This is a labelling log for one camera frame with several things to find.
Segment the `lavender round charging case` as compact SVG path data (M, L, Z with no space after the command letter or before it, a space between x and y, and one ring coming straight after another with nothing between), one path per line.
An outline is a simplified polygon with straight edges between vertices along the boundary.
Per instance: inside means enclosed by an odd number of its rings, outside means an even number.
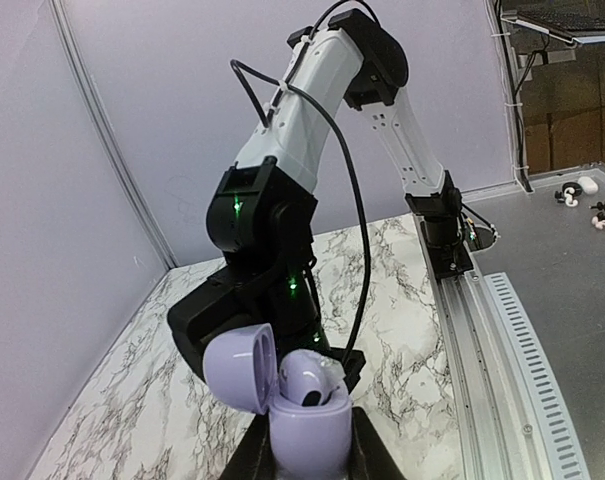
M345 478L353 408L345 378L326 404L299 406L280 394L282 360L270 324L237 328L207 346L205 382L221 403L268 417L276 469L286 479Z

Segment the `aluminium front frame rail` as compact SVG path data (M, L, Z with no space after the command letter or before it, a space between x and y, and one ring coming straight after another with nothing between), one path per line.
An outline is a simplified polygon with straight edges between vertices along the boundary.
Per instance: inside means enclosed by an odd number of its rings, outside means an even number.
M587 479L569 409L509 277L478 267L438 279L467 479Z

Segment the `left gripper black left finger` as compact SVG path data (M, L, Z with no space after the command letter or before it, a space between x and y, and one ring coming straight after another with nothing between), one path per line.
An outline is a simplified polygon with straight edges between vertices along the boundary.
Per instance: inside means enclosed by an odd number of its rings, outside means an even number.
M221 473L221 480L273 480L276 464L270 445L269 421L256 415Z

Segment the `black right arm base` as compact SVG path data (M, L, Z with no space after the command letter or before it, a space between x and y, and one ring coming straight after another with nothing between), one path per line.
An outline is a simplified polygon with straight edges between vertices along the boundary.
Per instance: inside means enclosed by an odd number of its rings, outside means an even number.
M413 214L420 218L420 232L426 245L426 255L436 280L458 277L473 269L469 250L464 242L478 241L478 234L463 210L480 220L498 238L495 226L463 203L460 190L454 185L448 170L444 170L443 185L427 196L405 194Z

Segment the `lavender wireless earbud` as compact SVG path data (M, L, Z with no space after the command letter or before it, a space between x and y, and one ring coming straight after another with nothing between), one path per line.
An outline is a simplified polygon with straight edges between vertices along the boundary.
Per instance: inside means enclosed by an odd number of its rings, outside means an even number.
M287 354L280 364L280 394L299 406L324 405L345 376L339 361L313 350L298 349Z

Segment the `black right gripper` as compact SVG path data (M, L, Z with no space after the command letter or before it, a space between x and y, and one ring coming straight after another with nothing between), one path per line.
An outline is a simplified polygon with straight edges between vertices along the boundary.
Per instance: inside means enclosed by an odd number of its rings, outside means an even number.
M348 389L361 379L362 351L329 344L311 270L316 198L273 156L258 166L230 167L208 207L206 228L225 265L173 305L167 321L176 347L202 378L204 353L218 335L268 323L282 359L315 350L342 363Z

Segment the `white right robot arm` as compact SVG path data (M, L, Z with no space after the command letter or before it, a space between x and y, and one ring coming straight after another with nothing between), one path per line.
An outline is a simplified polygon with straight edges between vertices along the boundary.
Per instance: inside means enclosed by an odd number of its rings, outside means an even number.
M288 43L292 60L271 101L257 105L258 125L208 207L207 232L226 264L170 309L168 324L196 375L217 335L267 323L279 355L318 351L339 360L354 387L364 355L353 345L329 345L312 277L314 190L326 139L339 134L340 105L364 113L382 139L440 279L471 266L462 199L415 119L404 50L369 7L333 6Z

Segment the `right aluminium corner post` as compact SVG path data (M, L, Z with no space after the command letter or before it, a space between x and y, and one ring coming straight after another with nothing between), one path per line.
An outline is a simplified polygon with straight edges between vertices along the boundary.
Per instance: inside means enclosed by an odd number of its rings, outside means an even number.
M176 256L154 218L133 173L127 165L113 126L108 118L106 107L99 95L97 84L82 57L81 49L75 38L64 2L52 0L48 1L48 5L52 11L53 20L71 74L116 179L147 239L165 268L168 270L177 268L178 261Z

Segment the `white case on side table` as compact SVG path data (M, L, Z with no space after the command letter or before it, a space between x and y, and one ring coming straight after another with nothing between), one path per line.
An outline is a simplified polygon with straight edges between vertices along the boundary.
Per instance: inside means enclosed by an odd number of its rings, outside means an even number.
M581 176L577 180L584 195L593 196L599 191L599 186L590 176Z

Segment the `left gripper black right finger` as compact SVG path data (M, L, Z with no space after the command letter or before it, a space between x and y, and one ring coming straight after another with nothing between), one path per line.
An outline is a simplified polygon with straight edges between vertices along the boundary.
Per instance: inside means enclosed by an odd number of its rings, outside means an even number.
M349 478L353 480L405 480L366 412L353 409Z

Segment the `white earbuds on side table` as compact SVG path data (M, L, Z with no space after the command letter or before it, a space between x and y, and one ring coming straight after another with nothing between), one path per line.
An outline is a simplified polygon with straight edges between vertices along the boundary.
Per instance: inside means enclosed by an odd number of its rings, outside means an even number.
M577 198L583 193L582 187L577 182L566 182L562 188L554 193L557 203L564 204L569 208L575 208L579 202Z

